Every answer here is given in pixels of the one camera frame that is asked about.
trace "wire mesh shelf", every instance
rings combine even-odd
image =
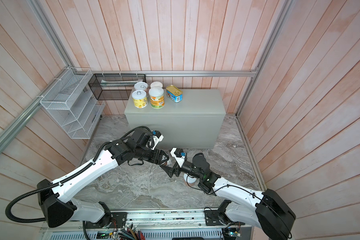
[[[88,85],[97,100],[128,100],[138,82],[146,82],[144,74],[96,73]]]
[[[70,68],[40,101],[71,138],[89,139],[105,107],[105,102],[96,104],[92,91],[84,91],[91,77],[91,70],[77,75]]]
[[[91,70],[85,75],[77,75],[72,68],[68,69],[41,99],[41,105],[46,109],[69,110],[91,77]]]
[[[96,127],[96,123],[98,122],[100,115],[105,107],[105,102],[101,105],[95,104],[91,108],[91,112],[89,113],[88,117],[86,118],[85,122],[82,127],[78,128],[75,131],[68,133],[69,137],[73,139],[89,139]]]

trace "marble floor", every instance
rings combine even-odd
[[[85,160],[93,158],[103,142],[118,139],[129,130],[125,116],[103,117]],[[189,161],[196,153],[202,152],[212,171],[236,184],[259,190],[235,116],[225,116],[213,149],[185,151]],[[218,207],[223,201],[223,198],[191,189],[183,175],[169,178],[159,166],[149,162],[142,166],[128,166],[126,163],[118,166],[91,182],[75,198],[87,202],[102,201],[111,210]]]

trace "yellow label can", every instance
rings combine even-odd
[[[136,108],[145,108],[148,104],[147,93],[143,90],[136,90],[132,93],[133,103]]]
[[[161,96],[159,98],[155,98],[156,100],[152,99],[151,97],[151,106],[153,108],[162,108],[164,106],[164,96]]]

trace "robotic arm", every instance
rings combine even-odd
[[[38,183],[38,189],[11,201],[5,210],[6,216],[22,223],[46,221],[49,227],[60,226],[69,220],[89,221],[107,227],[111,223],[112,214],[105,203],[83,202],[74,199],[74,195],[103,173],[124,162],[129,164],[136,158],[141,163],[133,165],[142,165],[148,161],[159,165],[169,177],[178,177],[184,172],[199,179],[198,186],[206,194],[226,198],[218,209],[221,223],[243,222],[262,228],[273,240],[288,238],[296,216],[276,192],[269,189],[265,192],[255,191],[229,182],[210,170],[202,153],[196,154],[191,163],[187,161],[187,153],[183,149],[173,148],[171,155],[176,162],[173,167],[169,167],[166,165],[168,155],[163,150],[155,149],[162,139],[160,132],[151,132],[148,127],[141,126],[120,139],[105,142],[95,157],[79,168],[52,182],[45,179]],[[45,218],[22,219],[11,213],[16,202],[36,193]]]
[[[257,226],[272,240],[290,238],[296,215],[275,191],[255,191],[226,180],[210,170],[202,153],[196,154],[192,163],[187,161],[183,149],[173,148],[171,155],[176,159],[173,167],[160,166],[169,177],[174,174],[178,177],[184,172],[199,179],[198,187],[206,194],[226,199],[217,210],[221,223],[243,222]]]

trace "tin can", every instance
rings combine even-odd
[[[136,90],[132,93],[133,103],[136,108],[145,108],[148,105],[147,93],[143,90]]]
[[[167,97],[172,99],[175,103],[178,103],[183,99],[183,92],[175,86],[169,85],[165,89],[167,90]]]
[[[144,82],[138,82],[134,85],[135,90],[143,90],[148,93],[148,84]]]
[[[149,89],[151,106],[153,108],[162,108],[164,106],[164,90],[159,87]]]
[[[163,88],[163,84],[161,82],[153,82],[153,83],[151,83],[150,88],[153,88],[153,87]]]

